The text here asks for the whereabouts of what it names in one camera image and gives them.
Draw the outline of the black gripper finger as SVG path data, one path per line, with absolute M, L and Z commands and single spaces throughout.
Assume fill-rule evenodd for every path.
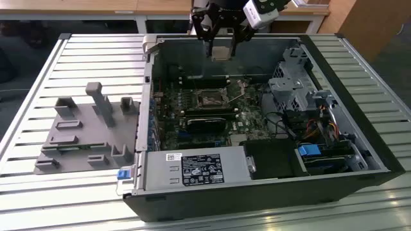
M 231 28 L 234 31 L 230 48 L 231 57 L 234 57 L 236 55 L 238 44 L 251 40 L 255 29 L 251 27 L 244 14 L 226 17 L 223 27 Z
M 222 28 L 223 20 L 222 20 L 220 16 L 216 16 L 214 19 L 211 19 L 211 28 L 208 29 L 208 31 L 204 31 L 204 29 L 202 27 L 202 21 L 204 20 L 204 18 L 206 18 L 204 14 L 194 14 L 191 16 L 198 39 L 203 40 L 204 42 L 208 43 L 206 55 L 207 55 L 207 57 L 211 57 L 212 47 L 214 47 L 214 39 L 215 39 L 215 36 L 216 36 L 216 34 L 218 34 L 218 32 Z

